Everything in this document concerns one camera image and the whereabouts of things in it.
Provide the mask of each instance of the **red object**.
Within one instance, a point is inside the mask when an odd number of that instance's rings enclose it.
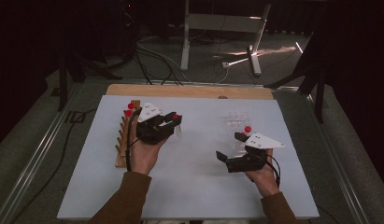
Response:
[[[246,133],[250,133],[250,131],[252,131],[252,128],[250,126],[246,126],[244,130]]]
[[[133,115],[133,111],[131,111],[131,110],[126,110],[125,111],[125,116],[131,117],[132,115]]]
[[[129,109],[134,109],[135,106],[134,106],[134,104],[130,103],[130,104],[128,104],[128,108],[129,108]]]

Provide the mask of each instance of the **brown sleeve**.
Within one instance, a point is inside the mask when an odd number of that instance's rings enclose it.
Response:
[[[88,224],[139,224],[151,177],[127,172],[121,186]]]
[[[299,223],[282,192],[261,199],[267,224]]]

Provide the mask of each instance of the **person's right hand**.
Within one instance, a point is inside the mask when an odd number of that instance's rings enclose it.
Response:
[[[272,148],[267,149],[267,155],[269,155],[267,161],[272,163]],[[263,197],[279,193],[279,188],[274,177],[274,171],[267,164],[261,170],[247,171],[245,174],[249,179],[255,182],[256,187],[258,187],[258,190]]]

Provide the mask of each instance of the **wooden edge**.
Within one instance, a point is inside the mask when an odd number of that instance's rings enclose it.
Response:
[[[263,87],[220,87],[220,86],[162,86],[111,84],[107,95],[162,96],[191,98],[259,99],[273,100],[270,89]]]

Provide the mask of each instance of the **hand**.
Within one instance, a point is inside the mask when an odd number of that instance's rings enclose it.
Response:
[[[272,163],[271,156],[273,155],[273,149],[269,148],[266,151],[267,155],[269,155],[267,161]],[[279,193],[278,185],[274,177],[274,171],[267,164],[261,170],[247,171],[245,174],[249,179],[255,182],[256,187],[263,197]]]
[[[141,140],[138,140],[135,136],[135,132],[136,124],[133,127],[132,134],[132,143],[134,144],[131,146],[131,169],[134,172],[148,175],[156,164],[160,148],[164,145],[168,138],[156,145],[148,145],[143,143]]]

